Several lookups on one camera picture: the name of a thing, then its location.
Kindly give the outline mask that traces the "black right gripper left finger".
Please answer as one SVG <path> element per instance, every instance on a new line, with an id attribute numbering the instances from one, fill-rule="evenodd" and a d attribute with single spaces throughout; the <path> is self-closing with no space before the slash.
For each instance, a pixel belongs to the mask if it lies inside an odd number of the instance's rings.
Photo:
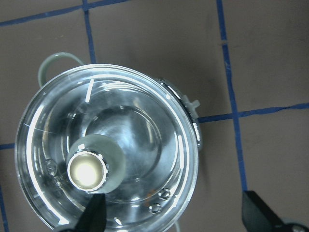
<path id="1" fill-rule="evenodd" d="M 58 226 L 56 232 L 104 232 L 106 229 L 105 194 L 94 194 L 76 223 Z"/>

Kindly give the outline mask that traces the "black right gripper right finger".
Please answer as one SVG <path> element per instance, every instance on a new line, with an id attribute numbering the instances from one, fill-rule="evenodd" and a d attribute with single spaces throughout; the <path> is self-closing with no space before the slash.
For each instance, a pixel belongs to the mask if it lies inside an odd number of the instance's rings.
<path id="1" fill-rule="evenodd" d="M 242 192 L 242 223 L 248 232 L 307 232 L 297 222 L 284 222 L 255 191 Z"/>

